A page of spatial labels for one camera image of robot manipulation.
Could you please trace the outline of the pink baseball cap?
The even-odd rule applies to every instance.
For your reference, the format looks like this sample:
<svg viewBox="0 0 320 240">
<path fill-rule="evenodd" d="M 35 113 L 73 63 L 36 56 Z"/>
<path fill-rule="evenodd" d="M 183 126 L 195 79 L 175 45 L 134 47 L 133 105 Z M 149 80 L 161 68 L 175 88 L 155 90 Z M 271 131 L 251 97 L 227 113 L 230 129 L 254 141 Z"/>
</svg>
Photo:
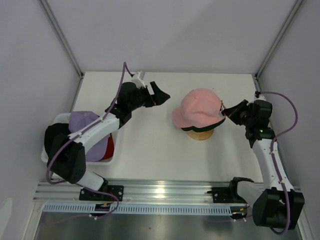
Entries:
<svg viewBox="0 0 320 240">
<path fill-rule="evenodd" d="M 221 107 L 221 99 L 212 90 L 197 88 L 181 100 L 180 106 L 172 111 L 171 119 L 178 128 L 200 129 L 225 120 Z"/>
</svg>

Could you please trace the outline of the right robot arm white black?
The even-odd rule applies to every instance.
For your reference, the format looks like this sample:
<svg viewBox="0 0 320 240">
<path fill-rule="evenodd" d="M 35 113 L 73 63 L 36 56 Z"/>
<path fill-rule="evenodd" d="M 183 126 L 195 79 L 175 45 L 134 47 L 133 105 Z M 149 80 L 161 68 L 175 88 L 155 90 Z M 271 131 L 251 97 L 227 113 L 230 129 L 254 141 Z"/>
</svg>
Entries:
<svg viewBox="0 0 320 240">
<path fill-rule="evenodd" d="M 283 169 L 277 138 L 269 126 L 272 111 L 272 104 L 263 99 L 243 100 L 236 106 L 223 108 L 224 116 L 245 127 L 245 137 L 258 160 L 264 187 L 259 190 L 252 179 L 234 177 L 227 194 L 233 202 L 245 200 L 252 207 L 256 226 L 270 228 L 280 235 L 295 229 L 305 198 L 294 190 Z"/>
</svg>

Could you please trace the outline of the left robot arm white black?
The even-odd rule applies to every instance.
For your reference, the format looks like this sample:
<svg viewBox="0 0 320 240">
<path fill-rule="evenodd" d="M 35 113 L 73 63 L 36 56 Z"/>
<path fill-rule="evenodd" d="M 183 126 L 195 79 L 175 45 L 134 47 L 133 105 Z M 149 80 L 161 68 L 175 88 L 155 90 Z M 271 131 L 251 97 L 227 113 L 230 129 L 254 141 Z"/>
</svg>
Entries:
<svg viewBox="0 0 320 240">
<path fill-rule="evenodd" d="M 122 128 L 131 119 L 134 110 L 160 106 L 170 98 L 154 81 L 150 82 L 150 86 L 153 93 L 146 86 L 122 83 L 105 115 L 79 131 L 69 135 L 58 134 L 48 155 L 47 181 L 53 184 L 50 174 L 54 173 L 63 182 L 90 189 L 96 200 L 105 199 L 108 194 L 108 187 L 103 185 L 105 179 L 87 169 L 86 153 L 103 138 Z"/>
</svg>

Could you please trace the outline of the dark green baseball cap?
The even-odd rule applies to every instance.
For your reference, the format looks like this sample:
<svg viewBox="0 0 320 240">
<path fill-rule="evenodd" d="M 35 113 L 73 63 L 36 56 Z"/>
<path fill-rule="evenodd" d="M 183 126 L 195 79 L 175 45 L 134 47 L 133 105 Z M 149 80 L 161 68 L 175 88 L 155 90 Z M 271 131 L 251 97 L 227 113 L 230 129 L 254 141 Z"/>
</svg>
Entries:
<svg viewBox="0 0 320 240">
<path fill-rule="evenodd" d="M 208 125 L 208 126 L 205 126 L 205 127 L 190 126 L 190 127 L 181 128 L 181 130 L 184 131 L 184 132 L 193 131 L 193 132 L 195 132 L 195 133 L 208 132 L 208 131 L 214 130 L 215 128 L 217 128 L 218 126 L 220 126 L 224 121 L 225 121 L 225 118 L 223 118 L 221 121 L 219 121 L 219 122 L 217 122 L 217 123 L 215 123 L 215 124 Z"/>
</svg>

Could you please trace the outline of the lavender baseball cap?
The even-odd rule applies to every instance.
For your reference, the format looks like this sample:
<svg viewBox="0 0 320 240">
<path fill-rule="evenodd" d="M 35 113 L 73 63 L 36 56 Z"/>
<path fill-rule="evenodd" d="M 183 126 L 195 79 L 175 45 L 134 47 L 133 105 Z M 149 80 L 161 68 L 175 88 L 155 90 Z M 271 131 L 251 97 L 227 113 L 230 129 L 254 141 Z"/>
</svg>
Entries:
<svg viewBox="0 0 320 240">
<path fill-rule="evenodd" d="M 69 116 L 68 129 L 71 133 L 75 133 L 94 122 L 98 117 L 92 111 L 73 111 Z M 98 162 L 105 157 L 109 137 L 110 135 L 105 136 L 86 153 L 87 162 Z"/>
</svg>

